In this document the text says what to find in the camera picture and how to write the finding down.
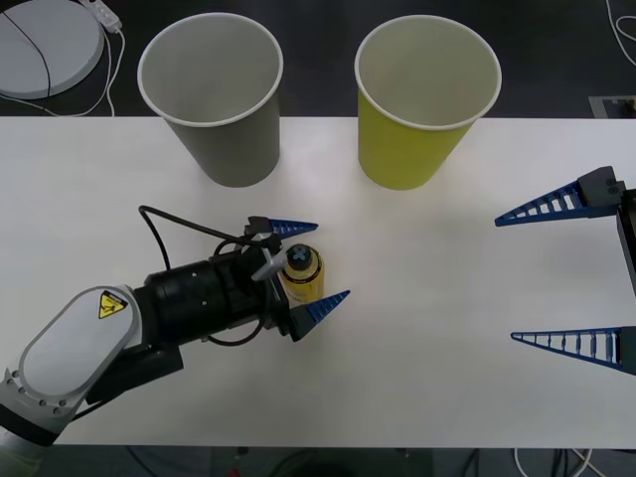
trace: warning label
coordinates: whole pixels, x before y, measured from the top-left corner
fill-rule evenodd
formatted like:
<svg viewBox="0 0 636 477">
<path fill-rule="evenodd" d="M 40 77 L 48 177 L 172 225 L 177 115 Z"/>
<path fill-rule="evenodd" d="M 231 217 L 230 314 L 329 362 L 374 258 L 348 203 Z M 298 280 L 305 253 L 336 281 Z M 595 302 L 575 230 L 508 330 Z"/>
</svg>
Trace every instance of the warning label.
<svg viewBox="0 0 636 477">
<path fill-rule="evenodd" d="M 115 313 L 123 310 L 128 303 L 116 295 L 113 295 L 109 291 L 104 291 L 101 293 L 101 298 L 99 299 L 99 319 L 108 318 Z"/>
</svg>

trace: paper cup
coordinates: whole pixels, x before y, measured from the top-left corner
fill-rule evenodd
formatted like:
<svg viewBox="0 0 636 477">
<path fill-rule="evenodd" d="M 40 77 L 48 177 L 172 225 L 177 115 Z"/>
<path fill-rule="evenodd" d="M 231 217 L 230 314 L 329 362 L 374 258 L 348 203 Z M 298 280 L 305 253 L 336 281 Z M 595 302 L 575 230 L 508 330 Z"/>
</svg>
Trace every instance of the paper cup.
<svg viewBox="0 0 636 477">
<path fill-rule="evenodd" d="M 137 83 L 214 181 L 261 181 L 279 156 L 276 90 L 282 52 L 249 18 L 206 13 L 181 20 L 146 47 Z"/>
<path fill-rule="evenodd" d="M 356 54 L 355 72 L 360 165 L 397 190 L 430 179 L 501 89 L 499 62 L 484 39 L 428 15 L 376 28 Z"/>
</svg>

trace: cable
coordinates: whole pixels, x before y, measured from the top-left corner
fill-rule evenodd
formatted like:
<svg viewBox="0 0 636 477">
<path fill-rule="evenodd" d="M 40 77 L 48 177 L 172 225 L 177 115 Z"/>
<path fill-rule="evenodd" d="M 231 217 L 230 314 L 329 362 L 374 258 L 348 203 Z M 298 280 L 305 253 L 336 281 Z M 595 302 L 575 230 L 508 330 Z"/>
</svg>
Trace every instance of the cable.
<svg viewBox="0 0 636 477">
<path fill-rule="evenodd" d="M 215 338 L 214 336 L 210 336 L 210 335 L 208 335 L 207 340 L 210 343 L 214 343 L 215 345 L 226 346 L 226 347 L 232 348 L 232 347 L 242 346 L 242 345 L 244 345 L 246 343 L 249 343 L 256 336 L 258 336 L 258 333 L 260 333 L 262 331 L 263 326 L 265 326 L 264 315 L 269 311 L 269 305 L 271 304 L 271 295 L 269 293 L 269 289 L 267 288 L 267 282 L 265 282 L 265 281 L 263 282 L 263 292 L 265 294 L 265 304 L 263 305 L 262 314 L 258 318 L 258 325 L 256 325 L 256 328 L 254 328 L 254 331 L 249 333 L 244 338 L 242 338 L 240 340 L 236 340 L 236 341 L 220 340 L 219 338 Z"/>
<path fill-rule="evenodd" d="M 311 459 L 313 459 L 316 456 L 317 452 L 315 450 L 300 450 L 298 452 L 294 452 L 293 454 L 288 455 L 287 457 L 285 457 L 284 459 L 282 459 L 280 462 L 278 462 L 278 464 L 276 464 L 276 466 L 272 469 L 271 472 L 269 472 L 269 474 L 267 474 L 267 477 L 278 477 L 280 475 L 284 475 L 282 474 L 282 470 L 285 469 L 285 467 L 290 467 L 290 463 L 294 462 L 294 461 L 298 461 L 298 462 L 294 462 L 295 465 L 291 466 L 293 467 L 298 467 L 298 465 L 302 465 L 302 464 L 306 464 L 308 462 L 311 461 Z"/>
<path fill-rule="evenodd" d="M 573 449 L 573 450 L 572 450 L 572 452 L 574 452 L 574 453 L 578 456 L 578 458 L 579 458 L 580 460 L 583 460 L 583 461 L 585 460 L 585 458 L 586 458 L 586 457 L 585 457 L 585 456 L 583 456 L 583 454 L 581 454 L 580 452 L 578 452 L 576 449 Z M 605 474 L 603 474 L 600 470 L 598 470 L 596 467 L 594 467 L 594 466 L 592 465 L 592 463 L 591 463 L 591 462 L 589 462 L 589 460 L 588 460 L 588 462 L 587 462 L 587 467 L 589 467 L 590 469 L 592 469 L 592 471 L 594 471 L 594 472 L 596 473 L 596 475 L 598 475 L 598 477 L 607 477 L 607 476 L 606 476 Z"/>
<path fill-rule="evenodd" d="M 583 463 L 569 477 L 578 477 L 580 474 L 583 473 L 585 468 L 589 465 L 589 459 L 592 456 L 592 449 L 588 449 L 584 457 L 580 455 L 577 450 L 573 449 L 573 451 L 576 453 L 576 455 L 578 455 L 583 460 Z M 519 473 L 523 475 L 523 477 L 529 477 L 528 474 L 522 468 L 521 462 L 519 462 L 519 449 L 513 449 L 513 456 L 515 457 L 515 464 L 517 464 L 517 470 L 519 470 Z"/>
<path fill-rule="evenodd" d="M 88 409 L 85 409 L 85 410 L 83 410 L 82 412 L 78 412 L 78 413 L 76 414 L 76 416 L 73 418 L 73 421 L 76 421 L 76 420 L 78 420 L 78 419 L 81 419 L 81 418 L 82 418 L 82 417 L 84 417 L 85 415 L 89 415 L 90 413 L 95 412 L 95 411 L 96 411 L 96 410 L 98 410 L 100 407 L 103 407 L 103 406 L 107 405 L 109 402 L 111 402 L 111 401 L 112 401 L 112 400 L 114 400 L 114 399 L 119 398 L 121 395 L 122 395 L 122 393 L 120 393 L 120 394 L 118 394 L 118 395 L 116 395 L 116 396 L 110 397 L 110 398 L 108 398 L 108 399 L 101 400 L 100 402 L 98 402 L 97 404 L 92 405 L 92 406 L 91 406 L 91 407 L 89 407 Z"/>
<path fill-rule="evenodd" d="M 636 17 L 633 17 L 631 15 L 623 15 L 622 17 L 616 19 L 616 29 L 620 32 L 620 34 L 625 37 L 625 38 L 629 38 L 632 42 L 636 42 L 636 37 L 632 37 L 631 35 L 628 35 L 627 33 L 625 33 L 623 31 L 622 28 L 620 28 L 620 21 L 621 20 L 636 20 Z"/>
<path fill-rule="evenodd" d="M 154 216 L 157 216 L 157 217 L 160 217 L 162 219 L 165 219 L 166 221 L 170 221 L 170 222 L 173 222 L 173 223 L 178 224 L 180 226 L 186 227 L 188 229 L 192 229 L 193 231 L 197 231 L 197 232 L 200 232 L 202 234 L 206 234 L 208 236 L 216 237 L 217 239 L 223 239 L 223 240 L 227 241 L 228 243 L 238 243 L 238 244 L 241 244 L 241 245 L 267 246 L 267 244 L 262 242 L 262 241 L 250 240 L 248 238 L 235 237 L 235 236 L 231 236 L 230 234 L 225 234 L 223 232 L 215 231 L 214 229 L 210 229 L 210 228 L 202 226 L 200 224 L 196 224 L 194 222 L 190 222 L 190 221 L 186 221 L 185 219 L 181 219 L 180 217 L 173 216 L 172 214 L 168 214 L 167 212 L 160 211 L 159 209 L 155 209 L 154 207 L 139 206 L 139 214 L 141 214 L 141 217 L 143 218 L 143 220 L 146 222 L 146 224 L 150 228 L 150 231 L 152 232 L 152 235 L 154 235 L 155 240 L 157 240 L 157 244 L 159 245 L 159 248 L 161 249 L 161 255 L 163 256 L 163 261 L 164 261 L 164 263 L 166 265 L 166 270 L 170 269 L 170 259 L 168 258 L 168 252 L 166 251 L 166 246 L 164 245 L 163 241 L 161 240 L 161 237 L 159 236 L 159 233 L 157 232 L 157 229 L 155 228 L 154 224 L 152 223 L 152 221 L 148 217 L 148 214 L 152 214 Z"/>
<path fill-rule="evenodd" d="M 565 465 L 563 465 L 562 477 L 567 477 L 567 472 L 569 471 L 569 451 L 567 449 L 564 449 L 563 454 L 565 455 Z"/>
<path fill-rule="evenodd" d="M 110 41 L 108 40 L 108 35 L 106 34 L 106 31 L 103 29 L 103 27 L 101 27 L 101 33 L 103 35 L 103 38 L 106 41 L 106 48 L 108 50 L 108 70 L 106 72 L 106 84 L 104 86 L 103 91 L 101 92 L 101 96 L 99 97 L 99 99 L 97 100 L 97 102 L 88 110 L 84 111 L 84 112 L 79 112 L 77 114 L 57 114 L 55 112 L 52 112 L 49 109 L 46 109 L 45 107 L 40 107 L 38 104 L 34 104 L 33 102 L 29 102 L 29 101 L 25 101 L 22 99 L 18 99 L 16 97 L 11 97 L 11 96 L 5 96 L 4 94 L 0 94 L 0 97 L 2 97 L 3 99 L 6 99 L 8 101 L 13 101 L 13 102 L 18 102 L 20 104 L 24 104 L 26 106 L 31 106 L 31 107 L 36 107 L 38 109 L 42 109 L 44 112 L 46 112 L 47 114 L 50 114 L 51 116 L 54 117 L 81 117 L 81 116 L 86 116 L 87 114 L 90 114 L 96 107 L 99 106 L 99 104 L 101 103 L 101 101 L 103 100 L 103 97 L 106 95 L 106 92 L 108 91 L 108 85 L 111 84 L 111 79 L 110 79 L 110 67 L 112 66 L 112 51 L 110 48 Z M 123 51 L 119 52 L 119 62 L 121 61 L 121 57 L 123 56 Z M 114 109 L 111 109 L 111 115 L 114 116 Z"/>
<path fill-rule="evenodd" d="M 563 459 L 563 449 L 555 449 L 555 459 L 553 460 L 553 470 L 550 473 L 551 477 L 557 477 L 558 469 L 560 468 L 560 462 Z"/>
<path fill-rule="evenodd" d="M 121 59 L 123 58 L 123 51 L 126 48 L 126 38 L 123 36 L 123 33 L 121 32 L 121 30 L 116 30 L 116 33 L 121 37 L 121 50 L 119 50 L 119 58 L 117 59 L 117 64 L 115 65 L 115 71 L 112 72 L 112 79 L 106 85 L 106 99 L 108 100 L 108 105 L 110 106 L 110 115 L 112 117 L 115 116 L 115 106 L 112 104 L 112 99 L 110 99 L 110 88 L 117 78 L 117 73 L 119 73 L 119 65 L 121 64 Z"/>
<path fill-rule="evenodd" d="M 2 12 L 2 14 L 7 17 L 7 20 L 9 20 L 11 23 L 13 23 L 13 26 L 16 27 L 18 30 L 20 30 L 20 33 L 22 33 L 25 38 L 27 40 L 29 40 L 29 42 L 31 42 L 31 45 L 33 45 L 33 48 L 35 48 L 38 52 L 38 54 L 40 55 L 40 58 L 42 58 L 42 63 L 44 64 L 44 68 L 47 71 L 47 97 L 44 100 L 44 104 L 42 105 L 42 107 L 40 108 L 40 115 L 42 115 L 42 113 L 47 109 L 47 104 L 49 102 L 49 98 L 51 97 L 51 72 L 49 71 L 49 65 L 47 64 L 47 60 L 44 58 L 44 55 L 42 53 L 42 51 L 38 48 L 38 46 L 35 44 L 35 42 L 33 40 L 31 40 L 31 37 L 29 35 L 27 35 L 24 30 L 22 30 L 18 24 L 16 22 L 13 21 L 13 19 L 7 15 L 7 12 Z"/>
<path fill-rule="evenodd" d="M 620 26 L 618 25 L 618 22 L 620 22 L 622 19 L 634 19 L 634 17 L 620 17 L 618 20 L 616 20 L 616 25 L 614 25 L 614 20 L 612 18 L 612 10 L 609 6 L 609 0 L 605 0 L 605 4 L 607 5 L 607 16 L 609 17 L 609 24 L 612 27 L 612 32 L 614 32 L 614 37 L 616 37 L 616 41 L 618 42 L 618 46 L 620 47 L 621 51 L 623 52 L 623 55 L 625 55 L 625 58 L 627 60 L 629 60 L 629 63 L 631 63 L 633 66 L 636 67 L 636 62 L 634 60 L 632 60 L 632 58 L 627 54 L 627 51 L 625 50 L 625 47 L 623 46 L 623 42 L 620 41 L 620 37 L 618 36 L 618 32 L 616 31 L 616 29 L 618 29 L 618 31 L 624 35 L 625 37 L 629 38 L 630 40 L 636 41 L 636 39 L 630 35 L 627 35 L 625 32 L 623 32 L 623 30 L 620 28 Z"/>
<path fill-rule="evenodd" d="M 468 456 L 468 460 L 464 464 L 464 468 L 461 471 L 461 476 L 466 477 L 468 475 L 468 469 L 472 463 L 475 462 L 475 477 L 479 476 L 479 449 L 473 450 Z"/>
<path fill-rule="evenodd" d="M 223 240 L 221 243 L 219 243 L 217 245 L 217 248 L 215 248 L 215 255 L 214 256 L 219 256 L 221 254 L 221 252 L 223 251 L 223 249 L 226 247 L 226 245 L 229 245 L 230 243 L 232 243 L 231 241 L 227 241 L 227 240 Z"/>
<path fill-rule="evenodd" d="M 135 452 L 132 450 L 132 448 L 129 445 L 126 445 L 126 450 L 128 451 L 128 453 L 130 454 L 130 457 L 132 457 L 132 459 L 139 465 L 139 467 L 141 467 L 144 472 L 146 472 L 148 475 L 152 476 L 152 477 L 159 477 L 157 474 L 155 474 L 152 470 L 150 470 L 150 467 L 148 467 L 143 460 L 141 460 L 139 458 L 139 456 L 137 454 L 135 454 Z"/>
</svg>

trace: black cable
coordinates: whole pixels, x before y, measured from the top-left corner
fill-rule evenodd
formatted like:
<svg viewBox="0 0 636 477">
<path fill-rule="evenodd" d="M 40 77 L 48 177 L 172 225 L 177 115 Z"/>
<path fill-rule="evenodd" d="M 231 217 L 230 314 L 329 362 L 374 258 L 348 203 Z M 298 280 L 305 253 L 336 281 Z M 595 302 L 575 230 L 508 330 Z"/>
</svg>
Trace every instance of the black cable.
<svg viewBox="0 0 636 477">
<path fill-rule="evenodd" d="M 293 462 L 294 460 L 301 460 L 300 457 L 306 457 L 306 459 L 302 459 L 300 462 L 302 464 L 306 464 L 315 456 L 316 456 L 316 451 L 311 449 L 305 449 L 305 450 L 300 450 L 298 452 L 294 452 L 293 454 L 288 455 L 287 457 L 282 459 L 280 462 L 278 462 L 278 464 L 276 464 L 276 466 L 272 469 L 272 471 L 269 472 L 269 474 L 267 474 L 267 477 L 278 477 L 279 475 L 284 475 L 284 474 L 281 474 L 281 471 L 286 466 L 288 466 L 290 462 Z"/>
<path fill-rule="evenodd" d="M 557 477 L 562 458 L 563 458 L 563 449 L 555 449 L 555 458 L 553 459 L 553 470 L 550 473 L 551 477 Z"/>
<path fill-rule="evenodd" d="M 569 472 L 569 450 L 568 449 L 564 449 L 563 450 L 563 454 L 564 454 L 564 461 L 565 461 L 565 465 L 563 465 L 563 474 L 562 477 L 567 477 L 568 472 Z"/>
<path fill-rule="evenodd" d="M 29 35 L 27 35 L 25 33 L 24 30 L 22 30 L 18 24 L 16 22 L 14 22 L 12 20 L 12 18 L 7 15 L 7 12 L 2 12 L 2 14 L 7 17 L 7 20 L 9 20 L 11 23 L 13 23 L 13 26 L 16 27 L 18 30 L 20 30 L 20 33 L 22 33 L 25 38 L 27 40 L 29 40 L 29 42 L 31 42 L 31 45 L 33 45 L 33 48 L 36 49 L 36 51 L 40 54 L 40 58 L 42 58 L 42 63 L 44 63 L 44 68 L 47 71 L 47 97 L 44 99 L 44 103 L 42 105 L 42 108 L 40 109 L 40 116 L 44 113 L 45 109 L 47 108 L 47 105 L 49 104 L 49 98 L 51 97 L 51 72 L 49 71 L 49 64 L 47 63 L 47 60 L 44 58 L 44 55 L 42 53 L 42 51 L 38 48 L 38 46 L 35 44 L 35 42 L 33 40 L 31 40 L 31 37 Z"/>
<path fill-rule="evenodd" d="M 262 331 L 263 326 L 265 326 L 264 315 L 269 311 L 269 305 L 271 304 L 271 295 L 269 293 L 269 289 L 267 288 L 268 282 L 269 280 L 263 281 L 263 293 L 265 294 L 265 304 L 263 306 L 261 316 L 258 317 L 258 325 L 256 325 L 256 328 L 254 328 L 254 331 L 249 333 L 244 338 L 240 340 L 236 340 L 236 341 L 220 340 L 219 338 L 215 338 L 214 336 L 208 335 L 208 341 L 210 343 L 214 343 L 215 345 L 219 345 L 219 346 L 235 347 L 235 346 L 244 345 L 245 343 L 249 343 L 256 336 L 258 336 L 258 333 L 260 333 Z"/>
<path fill-rule="evenodd" d="M 98 410 L 100 407 L 103 407 L 105 405 L 107 405 L 109 402 L 111 402 L 114 399 L 117 399 L 121 396 L 121 394 L 114 396 L 114 397 L 110 397 L 108 399 L 104 399 L 101 400 L 100 402 L 98 402 L 97 404 L 92 405 L 91 407 L 89 407 L 88 409 L 83 410 L 82 412 L 78 412 L 76 414 L 76 416 L 73 418 L 73 421 L 76 421 L 78 419 L 81 419 L 82 417 L 84 417 L 85 415 L 89 415 L 92 412 L 95 412 L 96 410 Z"/>
<path fill-rule="evenodd" d="M 152 477 L 159 477 L 157 474 L 155 474 L 150 467 L 148 467 L 143 460 L 141 460 L 139 458 L 139 456 L 137 454 L 135 454 L 135 452 L 130 448 L 129 445 L 126 445 L 126 450 L 128 451 L 128 453 L 130 454 L 130 457 L 133 458 L 133 460 L 139 465 L 139 467 L 141 467 L 144 472 L 146 472 L 148 475 L 152 476 Z"/>
<path fill-rule="evenodd" d="M 229 245 L 230 243 L 232 242 L 227 240 L 223 240 L 221 243 L 219 243 L 217 245 L 217 248 L 215 248 L 215 256 L 219 256 L 226 245 Z"/>
<path fill-rule="evenodd" d="M 163 241 L 161 240 L 161 237 L 159 236 L 159 233 L 157 232 L 157 229 L 155 228 L 154 224 L 152 223 L 152 221 L 148 217 L 148 214 L 152 214 L 154 216 L 157 216 L 157 217 L 160 217 L 162 219 L 165 219 L 166 221 L 170 221 L 170 222 L 173 222 L 173 223 L 178 224 L 180 226 L 186 227 L 188 229 L 192 229 L 193 231 L 197 231 L 197 232 L 200 232 L 202 234 L 206 234 L 208 236 L 213 236 L 213 237 L 216 237 L 218 239 L 225 240 L 228 243 L 238 243 L 238 244 L 241 244 L 241 245 L 267 246 L 266 243 L 264 243 L 264 242 L 256 241 L 256 240 L 250 240 L 248 238 L 235 237 L 235 236 L 231 236 L 230 234 L 225 234 L 223 232 L 215 231 L 214 229 L 210 229 L 210 228 L 202 226 L 200 224 L 196 224 L 194 222 L 190 222 L 190 221 L 186 221 L 185 219 L 181 219 L 180 217 L 173 216 L 172 214 L 168 214 L 167 212 L 160 211 L 159 209 L 155 209 L 154 207 L 139 206 L 139 214 L 141 214 L 141 217 L 143 218 L 143 220 L 146 222 L 146 224 L 150 228 L 150 231 L 152 232 L 152 235 L 154 235 L 155 239 L 157 240 L 157 244 L 159 245 L 159 248 L 161 249 L 161 255 L 163 256 L 163 261 L 164 261 L 164 263 L 166 265 L 166 270 L 170 269 L 170 259 L 168 258 L 168 252 L 166 251 L 166 246 L 164 245 Z"/>
<path fill-rule="evenodd" d="M 475 476 L 477 477 L 479 476 L 479 449 L 473 450 L 468 456 L 468 460 L 461 471 L 462 477 L 466 477 L 466 475 L 468 475 L 468 469 L 470 469 L 473 462 L 475 462 Z"/>
</svg>

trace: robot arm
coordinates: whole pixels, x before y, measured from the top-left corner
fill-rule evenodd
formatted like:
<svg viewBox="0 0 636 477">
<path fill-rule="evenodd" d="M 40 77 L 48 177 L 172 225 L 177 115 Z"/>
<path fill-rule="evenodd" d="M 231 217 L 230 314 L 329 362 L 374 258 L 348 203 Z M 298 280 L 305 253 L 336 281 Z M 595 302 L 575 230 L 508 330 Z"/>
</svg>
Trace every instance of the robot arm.
<svg viewBox="0 0 636 477">
<path fill-rule="evenodd" d="M 285 264 L 281 239 L 316 228 L 250 218 L 242 239 L 253 245 L 151 274 L 139 288 L 78 294 L 4 372 L 0 475 L 33 475 L 84 401 L 104 403 L 183 369 L 182 344 L 236 346 L 274 327 L 302 339 L 349 293 L 290 309 L 277 277 Z M 245 340 L 211 336 L 251 321 L 257 327 Z"/>
</svg>

